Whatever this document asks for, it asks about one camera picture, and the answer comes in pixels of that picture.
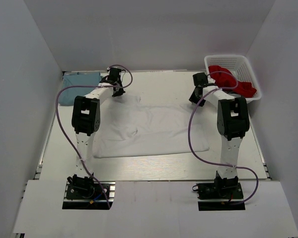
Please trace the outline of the white t-shirt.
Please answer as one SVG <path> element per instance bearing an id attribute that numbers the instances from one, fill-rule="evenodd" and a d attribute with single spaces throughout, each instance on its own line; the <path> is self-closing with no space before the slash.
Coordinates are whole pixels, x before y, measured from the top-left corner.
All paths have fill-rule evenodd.
<path id="1" fill-rule="evenodd" d="M 155 156 L 209 149 L 200 115 L 188 135 L 192 105 L 146 105 L 139 96 L 109 99 L 100 108 L 101 123 L 93 142 L 95 158 Z"/>

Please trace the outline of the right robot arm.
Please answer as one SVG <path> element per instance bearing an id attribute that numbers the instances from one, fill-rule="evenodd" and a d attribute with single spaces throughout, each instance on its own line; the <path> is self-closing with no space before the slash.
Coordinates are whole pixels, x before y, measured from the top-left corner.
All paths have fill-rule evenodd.
<path id="1" fill-rule="evenodd" d="M 247 101 L 244 97 L 232 96 L 227 90 L 232 91 L 238 87 L 238 80 L 234 77 L 231 86 L 217 86 L 210 81 L 210 76 L 205 73 L 193 75 L 195 89 L 189 101 L 195 104 L 189 119 L 188 135 L 191 132 L 191 123 L 198 107 L 209 102 L 217 109 L 217 129 L 222 139 L 221 158 L 219 163 L 203 162 L 218 166 L 216 178 L 222 179 L 214 185 L 215 194 L 221 198 L 227 197 L 232 192 L 232 185 L 228 180 L 237 179 L 237 161 L 241 142 L 250 128 Z"/>

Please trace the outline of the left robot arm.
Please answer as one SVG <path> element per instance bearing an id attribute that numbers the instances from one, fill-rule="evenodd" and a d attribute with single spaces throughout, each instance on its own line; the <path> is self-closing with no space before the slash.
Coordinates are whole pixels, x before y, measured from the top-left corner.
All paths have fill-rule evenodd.
<path id="1" fill-rule="evenodd" d="M 108 67 L 107 72 L 100 83 L 92 87 L 91 92 L 74 99 L 72 127 L 76 137 L 77 160 L 81 169 L 91 178 L 94 178 L 94 174 L 87 165 L 92 157 L 94 137 L 100 128 L 100 107 L 110 97 L 119 97 L 125 93 L 122 73 L 128 70 L 115 64 Z"/>

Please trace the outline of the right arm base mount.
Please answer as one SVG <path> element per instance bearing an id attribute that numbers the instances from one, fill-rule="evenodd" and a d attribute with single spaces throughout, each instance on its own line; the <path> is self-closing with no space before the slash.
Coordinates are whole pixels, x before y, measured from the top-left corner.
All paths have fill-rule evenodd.
<path id="1" fill-rule="evenodd" d="M 245 210 L 244 196 L 238 177 L 227 179 L 216 175 L 213 182 L 197 183 L 192 190 L 198 195 L 199 211 Z"/>

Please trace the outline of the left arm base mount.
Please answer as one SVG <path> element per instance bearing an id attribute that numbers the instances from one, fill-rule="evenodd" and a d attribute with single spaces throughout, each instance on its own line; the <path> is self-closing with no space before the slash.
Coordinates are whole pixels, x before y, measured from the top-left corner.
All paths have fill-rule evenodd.
<path id="1" fill-rule="evenodd" d="M 73 175 L 67 178 L 62 209 L 109 210 L 115 196 L 115 183 L 98 184 L 91 177 Z"/>

